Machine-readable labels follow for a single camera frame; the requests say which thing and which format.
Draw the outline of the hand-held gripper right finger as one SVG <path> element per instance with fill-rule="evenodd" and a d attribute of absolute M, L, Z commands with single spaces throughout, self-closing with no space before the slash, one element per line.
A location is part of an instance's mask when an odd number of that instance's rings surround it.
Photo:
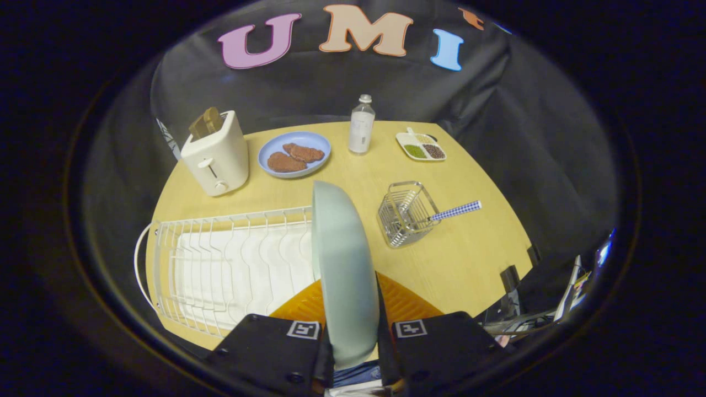
<path fill-rule="evenodd" d="M 504 358 L 504 348 L 466 312 L 442 314 L 390 277 L 376 274 L 378 364 L 390 394 L 457 394 Z"/>

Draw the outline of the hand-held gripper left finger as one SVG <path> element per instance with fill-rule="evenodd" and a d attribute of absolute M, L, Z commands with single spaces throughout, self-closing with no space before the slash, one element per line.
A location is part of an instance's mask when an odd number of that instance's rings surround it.
<path fill-rule="evenodd" d="M 245 316 L 206 362 L 273 394 L 324 395 L 334 384 L 334 360 L 321 282 L 305 287 L 271 316 Z"/>

